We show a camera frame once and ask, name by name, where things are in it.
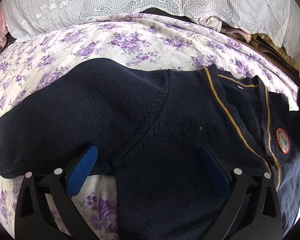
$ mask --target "silver screw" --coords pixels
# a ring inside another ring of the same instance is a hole
[[[56,174],[56,175],[60,175],[61,173],[62,173],[62,169],[61,168],[56,168],[54,170],[54,174]]]
[[[241,175],[241,174],[242,174],[242,170],[239,169],[239,168],[235,168],[235,169],[233,170],[233,172],[234,172],[234,174],[237,174],[237,175]]]
[[[266,179],[271,179],[271,174],[269,172],[265,172],[265,174],[263,174],[265,176]]]
[[[30,172],[30,171],[29,171],[29,172],[27,172],[27,173],[25,174],[25,176],[26,176],[26,178],[27,178],[27,179],[31,178],[31,176],[32,176],[32,172]]]

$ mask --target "clothing label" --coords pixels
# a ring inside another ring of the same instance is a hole
[[[287,132],[282,128],[278,128],[275,133],[280,150],[284,154],[287,154],[290,150],[290,142]]]

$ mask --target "yellow stripe trim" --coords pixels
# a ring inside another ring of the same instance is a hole
[[[234,80],[234,79],[232,79],[232,78],[229,78],[229,77],[227,77],[227,76],[223,76],[223,75],[220,75],[220,74],[218,74],[218,76],[219,77],[222,77],[222,78],[226,78],[226,79],[228,79],[228,80],[231,80],[231,81],[233,81],[233,82],[235,82],[235,83],[237,83],[237,84],[240,84],[240,85],[242,85],[243,87],[247,87],[247,88],[257,88],[259,85],[244,85],[244,84],[241,84],[240,82],[238,82],[237,80]]]
[[[247,141],[245,140],[245,138],[243,137],[241,131],[240,131],[240,128],[239,126],[236,124],[236,122],[234,121],[233,117],[231,116],[229,110],[225,107],[225,105],[221,102],[220,98],[218,97],[218,94],[213,86],[213,83],[212,83],[212,80],[211,80],[211,76],[210,76],[210,73],[209,73],[209,70],[205,67],[204,68],[206,74],[207,74],[207,77],[208,77],[208,81],[209,81],[209,85],[210,85],[210,88],[212,90],[212,93],[213,95],[215,96],[216,100],[218,101],[218,103],[220,104],[220,106],[222,107],[222,109],[226,112],[226,115],[228,116],[228,118],[230,119],[232,125],[234,126],[234,128],[236,129],[239,137],[241,138],[241,140],[243,141],[244,145],[253,153],[255,154],[256,156],[258,156],[260,159],[262,159],[268,169],[268,171],[270,172],[271,174],[271,170],[269,168],[269,165],[268,163],[266,162],[266,160],[264,158],[262,158],[261,156],[259,156],[250,146],[249,144],[247,143]]]
[[[276,191],[278,191],[280,184],[281,184],[281,166],[280,163],[278,162],[277,158],[275,157],[274,153],[271,150],[271,136],[270,136],[270,108],[269,108],[269,101],[268,101],[268,90],[265,86],[265,93],[266,93],[266,105],[267,105],[267,112],[268,112],[268,124],[267,124],[267,132],[268,132],[268,147],[270,150],[270,153],[272,155],[272,158],[274,160],[274,164],[277,167],[278,170],[278,184],[277,184],[277,188]]]

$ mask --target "round badge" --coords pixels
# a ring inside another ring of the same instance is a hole
[[[275,133],[280,150],[284,154],[287,154],[290,150],[290,142],[287,132],[282,128],[278,128]]]

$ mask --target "red-bordered badge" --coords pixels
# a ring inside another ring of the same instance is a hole
[[[287,132],[282,128],[278,128],[275,133],[280,150],[284,154],[287,154],[290,150],[290,141]]]

